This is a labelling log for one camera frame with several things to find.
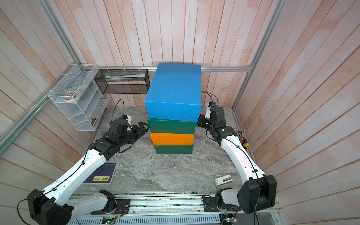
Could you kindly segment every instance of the orange box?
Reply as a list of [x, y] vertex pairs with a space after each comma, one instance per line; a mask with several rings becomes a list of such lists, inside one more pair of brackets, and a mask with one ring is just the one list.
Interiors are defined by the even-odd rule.
[[192, 145], [194, 140], [193, 134], [166, 134], [152, 133], [151, 140], [154, 145]]

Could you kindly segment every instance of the dark blue notebook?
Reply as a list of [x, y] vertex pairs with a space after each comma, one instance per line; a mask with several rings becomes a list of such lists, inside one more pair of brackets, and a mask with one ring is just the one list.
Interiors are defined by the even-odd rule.
[[105, 163], [97, 168], [83, 184], [111, 184], [116, 163]]

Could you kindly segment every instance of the gray marble surface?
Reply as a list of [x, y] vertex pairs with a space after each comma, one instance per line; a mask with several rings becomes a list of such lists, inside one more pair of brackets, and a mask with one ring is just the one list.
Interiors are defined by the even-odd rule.
[[[226, 124], [237, 129], [230, 108], [224, 107]], [[117, 107], [114, 117], [122, 114]], [[100, 124], [96, 139], [109, 130], [113, 108], [109, 108]], [[147, 123], [145, 107], [125, 107], [131, 115], [132, 125]], [[75, 193], [91, 193], [106, 189], [112, 193], [132, 192], [215, 192], [223, 188], [240, 188], [241, 178], [227, 153], [208, 139], [205, 129], [196, 127], [192, 154], [158, 155], [150, 139], [150, 131], [141, 137], [128, 151], [115, 154], [108, 163], [116, 163], [110, 185], [82, 184]], [[216, 186], [215, 179], [230, 174], [234, 181]]]

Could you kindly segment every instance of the green box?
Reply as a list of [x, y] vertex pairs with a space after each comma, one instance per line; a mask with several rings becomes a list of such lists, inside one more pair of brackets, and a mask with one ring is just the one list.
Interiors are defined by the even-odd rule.
[[192, 154], [193, 145], [155, 145], [156, 154]]
[[153, 133], [194, 134], [196, 122], [148, 118]]

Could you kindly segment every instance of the white plastic clip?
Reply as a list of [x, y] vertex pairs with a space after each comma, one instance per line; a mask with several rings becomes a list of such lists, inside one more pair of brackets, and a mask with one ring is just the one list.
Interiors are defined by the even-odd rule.
[[233, 181], [233, 179], [231, 179], [230, 174], [228, 174], [228, 175], [225, 175], [225, 176], [216, 178], [216, 179], [215, 179], [215, 184], [216, 184], [217, 186], [219, 186], [219, 185], [221, 185], [221, 184], [226, 184], [226, 183], [231, 182], [231, 181]]

